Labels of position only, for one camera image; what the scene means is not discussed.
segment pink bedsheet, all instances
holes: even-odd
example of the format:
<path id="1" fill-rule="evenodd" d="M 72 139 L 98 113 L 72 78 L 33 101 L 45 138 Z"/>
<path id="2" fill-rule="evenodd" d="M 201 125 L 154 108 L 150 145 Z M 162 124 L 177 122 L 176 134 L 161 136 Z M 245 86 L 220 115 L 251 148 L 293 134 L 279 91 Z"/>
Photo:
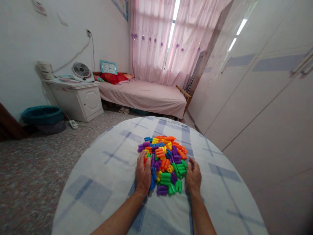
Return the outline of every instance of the pink bedsheet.
<path id="1" fill-rule="evenodd" d="M 144 81 L 121 85 L 101 82 L 103 100 L 144 111 L 183 118 L 186 99 L 175 86 L 164 86 Z"/>

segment power strip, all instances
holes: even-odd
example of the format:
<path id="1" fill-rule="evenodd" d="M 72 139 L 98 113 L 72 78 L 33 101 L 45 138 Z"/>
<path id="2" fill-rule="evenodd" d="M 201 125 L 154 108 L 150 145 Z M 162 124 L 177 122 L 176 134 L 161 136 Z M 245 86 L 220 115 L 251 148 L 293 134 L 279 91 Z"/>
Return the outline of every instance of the power strip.
<path id="1" fill-rule="evenodd" d="M 78 128 L 78 124 L 75 122 L 75 120 L 70 120 L 69 124 L 70 124 L 72 129 L 77 129 Z"/>

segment pillow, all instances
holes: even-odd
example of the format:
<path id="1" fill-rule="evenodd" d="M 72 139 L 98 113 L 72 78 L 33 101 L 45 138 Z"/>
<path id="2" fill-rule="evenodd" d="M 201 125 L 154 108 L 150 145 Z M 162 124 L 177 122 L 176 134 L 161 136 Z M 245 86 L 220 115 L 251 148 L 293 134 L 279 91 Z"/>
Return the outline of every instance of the pillow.
<path id="1" fill-rule="evenodd" d="M 94 78 L 96 82 L 104 82 L 104 80 L 97 75 L 94 75 Z"/>
<path id="2" fill-rule="evenodd" d="M 128 81 L 127 77 L 125 77 L 123 74 L 121 73 L 117 73 L 117 75 L 115 74 L 112 74 L 112 73 L 103 73 L 100 75 L 100 77 L 109 82 L 109 83 L 112 83 L 113 85 L 116 85 L 118 84 L 119 82 L 122 82 L 122 81 Z"/>
<path id="3" fill-rule="evenodd" d="M 131 75 L 131 74 L 124 74 L 124 76 L 125 77 L 127 77 L 128 78 L 128 80 L 130 80 L 130 79 L 132 79 L 132 78 L 134 78 L 135 76 L 134 75 Z"/>

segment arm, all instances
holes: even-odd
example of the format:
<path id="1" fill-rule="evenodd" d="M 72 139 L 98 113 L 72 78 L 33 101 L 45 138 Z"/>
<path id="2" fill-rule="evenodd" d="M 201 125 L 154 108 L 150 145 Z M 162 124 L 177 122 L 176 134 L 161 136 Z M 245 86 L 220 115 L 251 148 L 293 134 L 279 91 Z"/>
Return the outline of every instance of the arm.
<path id="1" fill-rule="evenodd" d="M 189 158 L 187 163 L 187 187 L 191 198 L 191 212 L 193 221 L 193 231 L 195 235 L 199 234 L 215 234 L 212 221 L 205 208 L 200 195 L 201 172 L 198 163 Z"/>
<path id="2" fill-rule="evenodd" d="M 121 207 L 114 212 L 103 224 L 101 224 L 91 235 L 103 234 L 126 234 L 144 198 L 147 196 L 151 183 L 151 159 L 148 158 L 146 167 L 143 159 L 145 152 L 141 152 L 137 160 L 136 178 L 137 188 Z"/>

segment wooden bed frame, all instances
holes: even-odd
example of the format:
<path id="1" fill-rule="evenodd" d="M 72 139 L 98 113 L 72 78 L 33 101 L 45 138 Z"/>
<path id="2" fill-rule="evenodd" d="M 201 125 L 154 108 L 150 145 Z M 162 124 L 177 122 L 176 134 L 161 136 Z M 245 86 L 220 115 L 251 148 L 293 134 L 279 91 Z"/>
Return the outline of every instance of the wooden bed frame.
<path id="1" fill-rule="evenodd" d="M 93 72 L 93 74 L 96 75 L 96 76 L 99 76 L 99 75 L 102 74 L 102 72 Z M 187 92 L 185 92 L 185 91 L 184 91 L 182 88 L 180 88 L 178 85 L 176 85 L 176 87 L 177 87 L 177 89 L 180 91 L 180 93 L 183 94 L 183 96 L 185 97 L 185 99 L 186 99 L 186 101 L 187 101 L 187 104 L 186 104 L 186 107 L 185 107 L 185 110 L 184 110 L 184 115 L 185 115 L 185 112 L 187 111 L 187 108 L 188 108 L 188 106 L 189 106 L 189 104 L 190 104 L 190 101 L 191 101 L 192 96 L 191 96 L 190 94 L 188 94 Z"/>

